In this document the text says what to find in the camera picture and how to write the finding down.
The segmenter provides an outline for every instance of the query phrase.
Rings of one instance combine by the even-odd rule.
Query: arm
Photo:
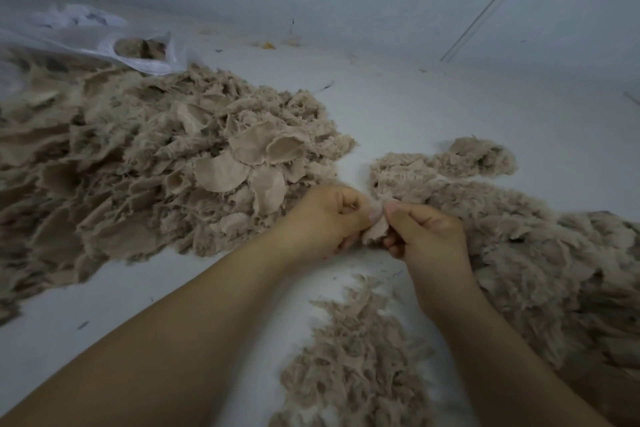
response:
[[[420,204],[385,207],[391,255],[446,339],[484,426],[611,427],[500,317],[476,284],[460,220]]]
[[[276,286],[370,227],[378,216],[366,201],[347,187],[313,188],[272,230],[73,359],[0,426],[197,425]]]

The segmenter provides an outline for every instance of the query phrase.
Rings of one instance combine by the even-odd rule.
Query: fluffy fiber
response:
[[[138,42],[139,57],[162,47]],[[120,47],[127,55],[131,42]],[[107,260],[171,245],[211,256],[268,228],[355,144],[307,91],[191,66],[148,76],[16,55],[28,89],[0,117],[0,323]]]
[[[555,369],[588,351],[608,364],[638,368],[640,223],[605,211],[560,214],[517,190],[460,179],[513,171],[513,155],[496,149],[458,139],[442,155],[389,153],[371,166],[371,192],[461,218],[480,286]]]
[[[314,329],[313,344],[282,371],[285,406],[270,426],[324,426],[326,409],[337,415],[331,424],[350,427],[432,425],[416,370],[428,348],[409,341],[399,321],[382,314],[388,297],[374,292],[377,279],[356,277],[360,287],[345,289],[346,302],[312,302],[327,311],[330,322]],[[305,421],[300,411],[313,417]]]

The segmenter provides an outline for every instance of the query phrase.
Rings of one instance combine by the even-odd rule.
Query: white plastic bag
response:
[[[165,60],[118,56],[119,39],[139,37],[166,45]],[[127,20],[77,3],[51,0],[0,0],[0,45],[55,53],[76,53],[119,61],[150,75],[185,71],[190,56],[169,31],[136,27]]]

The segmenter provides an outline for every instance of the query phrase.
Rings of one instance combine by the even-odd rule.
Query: left hand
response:
[[[354,188],[319,185],[263,236],[297,266],[345,250],[381,215],[381,207]]]

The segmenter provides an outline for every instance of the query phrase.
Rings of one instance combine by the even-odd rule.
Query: human hand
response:
[[[391,226],[383,244],[406,263],[422,310],[436,320],[484,296],[467,254],[462,222],[426,204],[389,201]]]
[[[360,191],[340,185],[312,187],[265,237],[292,266],[326,259],[345,250],[382,215]]]

